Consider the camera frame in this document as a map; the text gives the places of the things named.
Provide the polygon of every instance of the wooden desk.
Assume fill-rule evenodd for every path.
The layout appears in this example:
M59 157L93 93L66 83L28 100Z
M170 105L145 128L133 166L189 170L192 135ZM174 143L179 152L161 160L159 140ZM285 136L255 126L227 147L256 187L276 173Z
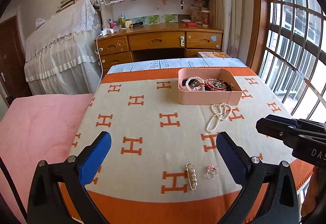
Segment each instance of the wooden desk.
M216 28L164 23L123 29L98 38L97 45L107 73L110 67L122 63L198 57L199 51L221 51L222 36L223 31Z

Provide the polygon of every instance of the metal screw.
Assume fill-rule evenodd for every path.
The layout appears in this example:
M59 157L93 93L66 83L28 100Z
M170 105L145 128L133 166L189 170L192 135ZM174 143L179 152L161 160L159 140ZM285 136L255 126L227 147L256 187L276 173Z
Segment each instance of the metal screw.
M44 166L44 164L45 164L45 160L40 160L38 163L38 166L42 167L42 166Z
M255 164L260 163L260 159L259 159L258 157L252 157L252 158L251 158L251 161L252 161L253 163L255 163Z
M69 156L68 158L67 158L67 161L68 162L74 162L76 160L76 156Z
M288 167L288 166L289 166L289 163L288 163L287 161L284 160L284 161L282 162L282 165L283 165L284 167Z

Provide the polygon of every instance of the pink box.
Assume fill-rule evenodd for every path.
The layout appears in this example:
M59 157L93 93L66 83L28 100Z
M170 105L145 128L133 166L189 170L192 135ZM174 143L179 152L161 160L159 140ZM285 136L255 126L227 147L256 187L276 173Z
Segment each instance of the pink box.
M232 88L231 92L218 91L196 91L181 90L180 83L183 79L190 77L200 77L202 79L216 78L226 81ZM178 101L184 105L213 105L227 103L238 105L242 90L235 81L231 72L226 69L210 68L183 68L178 71Z

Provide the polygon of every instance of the orange stripe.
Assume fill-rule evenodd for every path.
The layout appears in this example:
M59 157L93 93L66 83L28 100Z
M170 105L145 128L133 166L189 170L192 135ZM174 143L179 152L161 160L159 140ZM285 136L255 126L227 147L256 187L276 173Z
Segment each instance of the orange stripe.
M202 68L224 68L229 70L233 76L256 76L247 67L202 67ZM141 71L127 71L106 74L102 83L126 82L126 81L145 81L148 79L173 79L178 77L181 68L151 69Z
M295 160L291 163L297 189L307 179L307 175L310 174L312 168L312 165L300 160ZM263 184L245 223L254 219L266 189L267 184ZM64 185L61 185L61 192L71 216L81 220ZM216 224L239 194L237 191L197 201L150 203L109 197L92 191L88 191L88 193L105 218L113 224Z

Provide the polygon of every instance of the door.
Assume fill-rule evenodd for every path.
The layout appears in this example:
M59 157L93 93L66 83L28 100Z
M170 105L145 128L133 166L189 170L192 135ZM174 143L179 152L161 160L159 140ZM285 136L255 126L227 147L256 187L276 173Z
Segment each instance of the door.
M13 99L31 96L26 82L25 56L17 31L16 16L0 23L0 82Z

